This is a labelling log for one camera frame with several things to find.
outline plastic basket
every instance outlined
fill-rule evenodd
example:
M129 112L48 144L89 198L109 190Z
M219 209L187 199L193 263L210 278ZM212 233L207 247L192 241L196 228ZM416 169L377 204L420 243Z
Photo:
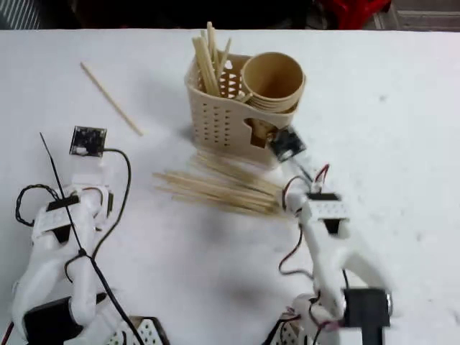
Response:
M274 167L277 160L266 145L266 136L291 122L298 103L284 114L272 114L234 100L242 89L241 70L249 58L243 55L228 56L219 81L222 97L204 92L198 64L193 60L185 84L195 145L202 150Z

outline cup rim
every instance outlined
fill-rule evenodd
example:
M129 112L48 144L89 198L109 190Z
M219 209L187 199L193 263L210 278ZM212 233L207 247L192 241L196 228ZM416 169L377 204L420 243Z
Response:
M246 78L245 78L245 70L246 70L246 67L248 66L248 64L251 63L251 61L255 60L256 58L260 57L260 56L263 56L263 55L268 55L268 54L277 54L277 55L283 55L289 59L291 59L300 69L300 71L302 72L302 83L299 85L299 87L294 91L292 92L289 96L285 96L285 97L281 97L281 98L270 98L270 97L266 97L266 96L262 96L260 94L258 94L257 92L253 91L248 85L247 85L247 82L246 82ZM305 75L305 73L303 72L302 70L302 66L300 66L300 63L297 62L296 59L294 59L293 57L283 53L283 52L263 52L261 54L257 54L257 55L254 55L253 57L251 57L250 59L248 59L244 65L243 65L243 68L241 69L241 83L243 84L244 88L247 90L248 93L252 93L252 98L256 97L256 98L259 98L263 101L269 101L269 102L273 102L273 103L281 103L283 101L287 101L289 99L291 99L292 97L296 97L298 95L298 93L302 90L303 86L305 85L306 83L306 80L307 80L307 76Z

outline black antenna wire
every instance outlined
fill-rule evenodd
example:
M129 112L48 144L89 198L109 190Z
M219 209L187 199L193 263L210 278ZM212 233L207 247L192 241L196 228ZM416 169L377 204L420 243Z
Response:
M48 156L50 156L51 165L52 165L52 171L55 174L57 185L59 186L60 196L61 196L62 199L65 199L64 190L63 190L62 185L60 184L58 171L56 170L55 161L52 158L50 150L48 149L48 145L46 145L46 141L45 141L45 138L43 137L42 132L40 132L40 137L42 138L42 141L43 141L43 144L45 146L46 152L48 153ZM81 246L80 239L78 238L77 231L75 230L75 224L73 223L72 216L70 215L70 211L69 211L69 208L68 208L67 205L65 205L65 210L67 211L67 215L68 215L69 220L70 220L70 226L72 227L73 235L75 236L75 239L77 240L78 248L80 248L80 251L82 253L81 255L84 255L84 254L86 254L86 251L83 253L83 251L85 249Z
M51 156L50 150L48 149L48 146L46 145L45 138L43 137L43 134L41 132L40 132L40 137L42 138L42 141L43 141L43 144L45 146L46 152L48 153L48 156L50 156L51 165L52 165L52 171L55 174L55 178L56 178L57 185L59 186L60 194L61 194L62 198L65 199L64 190L63 190L63 187L62 187L62 185L60 183L60 180L59 180L59 175L58 175L58 171L56 169L55 162L54 162L54 160L53 160L53 158ZM131 320L129 320L128 315L124 312L124 310L121 307L120 303L116 300L114 293L112 292L109 284L107 283L107 280L104 277L101 269L99 269L98 265L96 264L95 259L93 257L89 256L86 253L86 250L81 246L80 239L78 238L77 231L75 230L75 225L73 223L72 216L70 215L70 211L69 211L69 208L68 208L67 205L65 205L65 210L67 211L67 215L68 215L69 221L70 221L70 226L72 227L73 234L75 235L75 239L77 240L78 247L80 249L78 251L78 256L77 257L87 257L87 258L89 258L89 260L91 261L91 264L93 265L94 271L96 272L99 280L101 281L104 289L106 290L107 295L110 298L111 302L114 304L115 309L119 312L119 314L120 314L121 318L123 319L123 321L128 324L128 327L131 329L132 333L136 337L136 340L139 342L139 344L143 345L144 342L142 341L141 336L137 332L137 330L134 327L134 325L132 324Z

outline small circuit board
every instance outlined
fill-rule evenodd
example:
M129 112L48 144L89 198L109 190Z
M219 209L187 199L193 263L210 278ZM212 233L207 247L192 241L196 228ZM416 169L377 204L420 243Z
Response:
M306 150L302 139L291 126L280 129L269 141L269 146L279 162L289 160Z
M69 155L102 157L107 129L75 126Z

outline bamboo skewer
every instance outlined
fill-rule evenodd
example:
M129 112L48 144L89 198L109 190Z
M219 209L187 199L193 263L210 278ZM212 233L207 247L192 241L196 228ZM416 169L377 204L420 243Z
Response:
M91 79L91 81L94 83L94 85L97 86L97 88L102 92L102 94L106 97L107 101L118 111L118 113L123 117L125 122L136 132L138 133L139 136L144 135L144 133L139 129L138 126L125 114L123 110L121 110L120 106L115 102L115 100L109 95L109 93L106 91L106 89L99 83L99 81L96 79L94 74L86 67L84 63L80 63L80 66L82 69L85 71L86 75Z
M211 32L213 33L213 51L212 51L212 59L214 62L214 73L216 74L216 80L219 81L220 75L218 75L219 71L219 56L217 55L217 45L216 45L216 29L213 27L211 28Z
M261 188L268 190L281 189L281 187L277 184L263 180L260 178L260 176L252 172L241 169L240 167L237 167L231 163L223 162L220 157L213 157L211 155L205 155L202 152L199 152L195 159L199 162L202 162L202 164L205 166L212 168L219 173L228 176L229 178L233 178L234 180L239 180L244 183L255 183Z
M214 50L214 33L213 33L213 23L208 22L207 23L207 29L208 29L208 49L209 49L209 54L213 54Z
M168 186L157 189L172 193L173 198L204 203L225 211L263 216L281 216L277 197L281 187L237 167L218 156L198 154L194 165L218 177L196 176L188 172L154 173Z
M206 48L205 40L202 37L195 37L192 39L192 42L195 47L196 60L201 70L206 92L213 96L219 96L217 81L212 72L212 64L208 48Z
M205 64L206 64L206 66L208 68L208 72L210 74L211 85L212 85L212 88L213 88L213 92L215 93L214 95L219 97L219 87L217 86L216 76L214 75L213 63L211 61L211 55L209 54L209 51L206 49L206 42L202 37L200 37L200 44L201 44L202 51L203 51L203 54L204 54Z
M239 99L239 101L242 103L246 103L251 97L252 97L252 93L248 93L247 95Z
M225 46L225 51L224 51L224 54L222 55L221 63L218 66L218 71L217 71L217 74L216 74L217 78L220 78L222 73L223 73L223 71L224 71L225 64L227 62L227 58L229 57L230 46L231 46L231 38L229 38L229 40L227 41L227 44Z

